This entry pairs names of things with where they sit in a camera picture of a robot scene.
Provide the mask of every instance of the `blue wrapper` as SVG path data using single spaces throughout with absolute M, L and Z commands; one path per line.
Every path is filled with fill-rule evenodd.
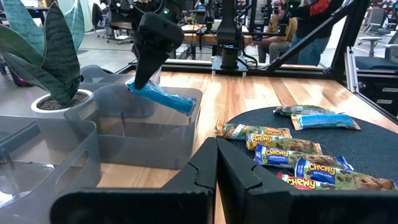
M 337 185 L 346 190 L 398 190 L 398 181 L 374 178 L 358 172 L 315 164 L 300 158 L 295 176 Z
M 312 167 L 311 162 L 300 158 L 297 161 L 295 168 L 296 177 L 311 178 L 320 182 L 327 182 L 329 184 L 336 184 L 336 169 L 332 167 L 318 165 L 317 167 Z
M 254 161 L 259 165 L 293 169 L 300 158 L 304 158 L 305 160 L 314 162 L 316 164 L 335 167 L 346 171 L 354 170 L 353 167 L 347 163 L 343 156 L 333 157 L 314 155 L 304 152 L 273 149 L 260 144 L 256 146 Z
M 134 88 L 134 79 L 128 80 L 126 82 L 126 86 L 128 90 L 138 94 L 143 98 L 175 109 L 176 111 L 188 116 L 192 114 L 192 111 L 197 103 L 195 98 L 185 98 L 178 95 L 168 94 L 162 87 L 151 81 L 148 81 L 148 83 L 141 90 Z
M 348 128 L 361 130 L 358 124 L 347 114 L 293 114 L 292 122 L 295 130 L 307 128 Z

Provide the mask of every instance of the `snack bar wrapper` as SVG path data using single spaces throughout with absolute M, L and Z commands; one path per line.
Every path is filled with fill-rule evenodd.
M 246 133 L 268 134 L 270 136 L 281 136 L 291 138 L 289 128 L 269 128 L 257 127 L 244 124 L 224 124 L 218 120 L 216 127 L 216 135 L 226 139 L 246 140 Z
M 134 80 L 135 77 L 125 83 L 129 91 L 134 92 L 145 99 L 172 108 L 187 116 L 192 114 L 197 103 L 196 98 L 186 98 L 175 94 L 168 94 L 162 87 L 150 80 L 141 90 L 137 90 L 134 88 Z
M 259 144 L 270 148 L 322 155 L 322 149 L 319 143 L 314 143 L 309 140 L 253 133 L 248 133 L 246 137 L 246 147 L 251 151 L 254 151 L 256 146 Z
M 312 105 L 277 106 L 276 109 L 274 110 L 274 113 L 284 116 L 291 116 L 292 114 L 302 114 L 302 115 L 336 114 L 332 110 Z
M 297 161 L 304 158 L 310 162 L 336 167 L 343 170 L 353 171 L 353 167 L 346 162 L 343 156 L 323 156 L 313 155 L 303 152 L 295 152 L 283 149 L 273 149 L 257 144 L 254 161 L 259 165 L 276 166 L 281 168 L 293 169 Z
M 299 190 L 343 190 L 341 186 L 322 183 L 308 178 L 292 177 L 282 172 L 279 172 L 277 176 Z
M 293 114 L 292 122 L 295 130 L 303 130 L 308 128 L 348 128 L 361 130 L 359 125 L 347 114 Z
M 295 176 L 327 182 L 350 190 L 398 190 L 398 180 L 378 179 L 358 172 L 314 164 L 303 158 L 297 161 Z

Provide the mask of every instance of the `soil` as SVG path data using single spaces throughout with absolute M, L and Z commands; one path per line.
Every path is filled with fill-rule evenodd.
M 48 98 L 37 104 L 38 109 L 41 110 L 62 110 L 77 105 L 84 100 L 88 95 L 86 93 L 77 93 L 68 105 L 60 105 L 55 99 Z

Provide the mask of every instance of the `desk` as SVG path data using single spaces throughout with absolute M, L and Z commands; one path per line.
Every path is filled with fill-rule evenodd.
M 398 126 L 332 80 L 296 78 L 228 77 L 195 73 L 162 73 L 162 86 L 197 88 L 203 92 L 195 151 L 207 137 L 215 136 L 217 119 L 228 121 L 258 108 L 279 105 L 318 105 L 363 119 L 398 133 Z M 102 164 L 98 187 L 161 187 L 178 171 L 149 167 Z M 215 223 L 225 223 L 219 192 Z
M 201 25 L 185 25 L 182 26 L 182 30 L 184 31 L 193 31 L 193 30 L 198 30 L 201 27 Z M 248 28 L 246 26 L 242 26 L 242 31 L 243 32 L 248 32 Z M 216 34 L 205 34 L 202 36 L 202 44 L 203 45 L 216 45 L 217 44 L 217 38 Z M 184 40 L 183 42 L 186 44 L 190 44 L 191 42 L 198 44 L 199 43 L 199 38 L 200 36 L 196 34 L 184 34 Z M 252 36 L 250 35 L 245 35 L 244 36 L 244 44 L 249 45 L 252 43 Z
M 26 9 L 29 11 L 29 14 L 32 16 L 32 18 L 40 18 L 42 24 L 44 25 L 45 15 L 50 9 L 49 7 L 26 7 Z

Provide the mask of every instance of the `person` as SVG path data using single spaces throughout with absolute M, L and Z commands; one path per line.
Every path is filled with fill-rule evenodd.
M 37 0 L 37 7 L 47 7 L 47 4 L 44 0 Z
M 279 15 L 273 15 L 272 19 L 269 21 L 268 32 L 270 33 L 278 33 L 280 26 L 279 21 L 282 19 L 282 16 L 285 14 L 285 10 L 287 8 L 286 4 L 283 4 L 281 9 L 279 9 Z M 269 54 L 270 63 L 280 56 L 281 53 L 284 53 L 289 50 L 290 45 L 293 40 L 293 36 L 297 29 L 297 21 L 295 18 L 289 19 L 289 24 L 285 29 L 285 36 L 283 37 L 264 37 L 262 41 L 254 41 L 254 45 L 257 46 L 258 54 L 259 54 L 259 62 L 265 63 L 267 54 Z
M 45 2 L 47 3 L 47 7 L 50 7 L 54 2 L 58 3 L 58 0 L 45 0 Z
M 305 0 L 304 5 L 292 12 L 292 17 L 297 18 L 297 31 L 294 35 L 292 47 L 298 44 L 318 26 L 330 18 L 344 0 Z M 301 50 L 295 57 L 298 65 L 318 66 L 321 54 L 325 51 L 333 26 L 326 27 L 317 38 Z

